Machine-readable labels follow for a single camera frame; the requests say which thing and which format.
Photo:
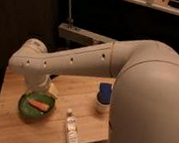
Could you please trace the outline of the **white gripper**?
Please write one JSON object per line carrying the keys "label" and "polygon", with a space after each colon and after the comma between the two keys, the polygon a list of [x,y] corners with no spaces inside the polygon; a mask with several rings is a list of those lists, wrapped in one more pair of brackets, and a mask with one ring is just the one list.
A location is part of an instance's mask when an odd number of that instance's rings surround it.
{"label": "white gripper", "polygon": [[32,76],[28,75],[25,77],[25,83],[28,91],[44,92],[50,97],[58,97],[58,89],[54,83],[52,83],[49,75]]}

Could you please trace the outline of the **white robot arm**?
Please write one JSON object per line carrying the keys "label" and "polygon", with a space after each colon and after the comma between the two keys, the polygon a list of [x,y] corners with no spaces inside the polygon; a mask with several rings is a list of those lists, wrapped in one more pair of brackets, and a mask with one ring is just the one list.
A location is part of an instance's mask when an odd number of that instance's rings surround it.
{"label": "white robot arm", "polygon": [[179,54],[163,42],[107,42],[49,53],[27,40],[8,62],[31,90],[51,75],[113,77],[109,143],[179,143]]}

